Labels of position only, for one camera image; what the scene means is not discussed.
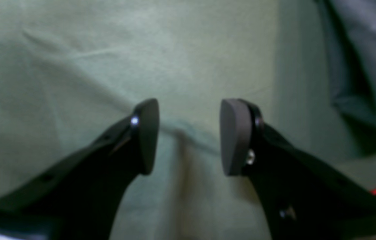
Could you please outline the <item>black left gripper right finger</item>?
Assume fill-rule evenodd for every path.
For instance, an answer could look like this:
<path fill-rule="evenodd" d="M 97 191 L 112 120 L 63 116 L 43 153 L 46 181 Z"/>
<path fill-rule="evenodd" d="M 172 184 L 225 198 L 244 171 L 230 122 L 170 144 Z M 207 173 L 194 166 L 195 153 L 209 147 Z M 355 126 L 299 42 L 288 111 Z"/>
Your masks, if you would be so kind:
<path fill-rule="evenodd" d="M 376 196 L 287 141 L 243 99 L 220 104 L 224 174 L 246 177 L 273 240 L 376 240 Z"/>

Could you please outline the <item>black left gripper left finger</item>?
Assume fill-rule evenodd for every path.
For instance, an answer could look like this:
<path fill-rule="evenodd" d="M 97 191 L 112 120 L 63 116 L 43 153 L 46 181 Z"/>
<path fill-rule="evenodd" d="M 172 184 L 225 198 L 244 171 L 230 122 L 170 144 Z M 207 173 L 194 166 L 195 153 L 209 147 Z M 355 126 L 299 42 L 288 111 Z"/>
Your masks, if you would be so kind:
<path fill-rule="evenodd" d="M 108 240 L 129 185 L 154 168 L 155 98 L 16 190 L 0 197 L 0 240 Z"/>

